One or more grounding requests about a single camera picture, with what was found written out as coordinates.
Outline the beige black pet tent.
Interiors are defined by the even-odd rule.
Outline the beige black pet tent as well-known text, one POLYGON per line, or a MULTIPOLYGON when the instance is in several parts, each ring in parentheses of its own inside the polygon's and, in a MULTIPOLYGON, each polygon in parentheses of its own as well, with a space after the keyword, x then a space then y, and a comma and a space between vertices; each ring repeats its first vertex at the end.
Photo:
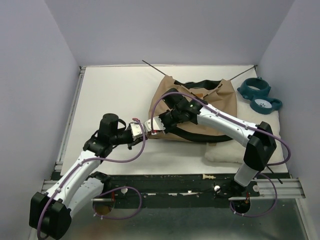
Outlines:
MULTIPOLYGON (((237 98, 232 83, 229 80, 202 80, 199 82, 186 82, 182 83, 172 76, 164 76, 161 80, 152 100, 148 111, 150 117, 152 111, 154 116, 159 116, 163 113, 172 110, 172 107, 180 100, 187 100, 191 104, 195 104, 199 109, 202 107, 197 101, 180 95, 172 94, 165 97, 159 103, 156 103, 160 97, 166 93, 180 92, 200 99, 203 103, 212 105, 217 110, 220 110, 226 114, 236 117, 238 115, 237 110, 237 98)), ((196 124, 197 116, 194 115, 191 121, 178 123, 168 133, 159 133, 156 135, 150 135, 151 139, 165 139, 194 143, 209 143, 217 144, 223 142, 229 142, 231 137, 225 133, 218 131, 215 128, 208 127, 201 124, 196 124)))

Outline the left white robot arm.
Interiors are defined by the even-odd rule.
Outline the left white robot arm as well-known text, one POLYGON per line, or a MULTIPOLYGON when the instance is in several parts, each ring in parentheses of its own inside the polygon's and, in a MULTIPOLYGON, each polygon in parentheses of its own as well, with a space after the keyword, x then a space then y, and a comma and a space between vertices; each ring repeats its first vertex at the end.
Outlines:
POLYGON ((61 239, 73 216, 93 197, 107 197, 111 185, 91 173, 104 161, 115 163, 108 155, 119 145, 134 145, 147 140, 144 124, 133 118, 124 124, 116 114, 103 115, 98 130, 87 140, 72 167, 46 192, 36 192, 30 200, 29 226, 39 240, 61 239))

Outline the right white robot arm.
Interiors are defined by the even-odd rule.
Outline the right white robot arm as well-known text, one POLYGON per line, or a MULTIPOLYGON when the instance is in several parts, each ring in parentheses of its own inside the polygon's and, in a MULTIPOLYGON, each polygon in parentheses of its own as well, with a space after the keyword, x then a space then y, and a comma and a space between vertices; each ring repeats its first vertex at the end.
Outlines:
POLYGON ((277 148, 277 138, 266 122, 256 124, 241 120, 187 93, 172 90, 163 94, 152 106, 150 119, 158 118, 161 131, 172 133, 178 124, 193 123, 216 129, 245 147, 244 163, 237 170, 230 191, 241 196, 258 173, 268 165, 277 148))

